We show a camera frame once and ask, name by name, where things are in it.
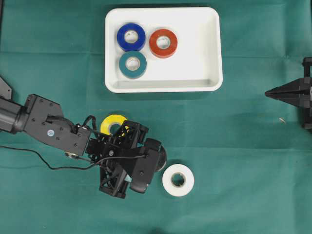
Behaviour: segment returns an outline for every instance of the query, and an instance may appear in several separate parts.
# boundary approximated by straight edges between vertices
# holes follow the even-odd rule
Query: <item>yellow tape roll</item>
[[[125,120],[127,120],[127,118],[121,115],[110,115],[106,117],[101,123],[101,133],[111,135],[111,127],[114,124],[121,126]]]

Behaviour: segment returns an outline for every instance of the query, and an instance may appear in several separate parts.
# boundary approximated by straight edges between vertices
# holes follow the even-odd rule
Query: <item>green cloth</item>
[[[298,109],[264,96],[303,77],[301,61],[312,56],[311,1],[134,2],[5,0],[0,74],[17,103],[35,93],[60,103],[75,123],[89,114],[100,122],[117,113],[148,126],[148,136],[166,148],[166,167],[182,163],[193,171],[193,190],[184,197],[168,195],[161,172],[146,194],[128,190],[122,200],[98,191],[98,168],[51,171],[34,154],[1,149],[0,233],[311,233],[312,136],[301,128]],[[117,7],[143,6],[217,10],[224,72],[220,89],[107,90],[105,15]],[[0,144],[38,150],[53,166],[87,165],[25,133],[2,132]]]

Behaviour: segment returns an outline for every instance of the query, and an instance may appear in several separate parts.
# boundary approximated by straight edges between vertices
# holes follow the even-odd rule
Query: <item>white tape roll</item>
[[[172,181],[176,174],[180,174],[184,179],[184,183],[180,186],[176,186]],[[172,196],[185,196],[194,186],[194,176],[187,166],[174,164],[168,167],[162,175],[162,185]]]

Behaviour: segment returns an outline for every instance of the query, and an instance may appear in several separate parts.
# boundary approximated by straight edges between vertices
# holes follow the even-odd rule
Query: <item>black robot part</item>
[[[304,77],[265,92],[269,98],[283,101],[303,109],[303,127],[312,132],[312,58],[304,58]]]
[[[154,173],[163,168],[167,156],[161,142],[147,138],[148,128],[124,121],[114,135],[96,130],[95,117],[74,124],[63,115],[61,106],[38,95],[29,95],[21,106],[0,90],[0,130],[11,134],[26,132],[36,140],[61,149],[71,158],[85,152],[100,167],[100,191],[125,198],[126,189],[145,193]],[[92,121],[92,128],[87,123]]]

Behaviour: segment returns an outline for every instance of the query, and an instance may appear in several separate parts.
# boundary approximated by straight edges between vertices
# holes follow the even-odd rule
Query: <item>plastic tray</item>
[[[124,53],[117,43],[118,29],[137,23],[146,33],[141,53],[147,69],[137,79],[126,78],[118,67]],[[167,28],[178,39],[175,54],[157,58],[149,37]],[[214,91],[223,81],[218,13],[210,7],[113,9],[105,19],[105,85],[114,93]]]

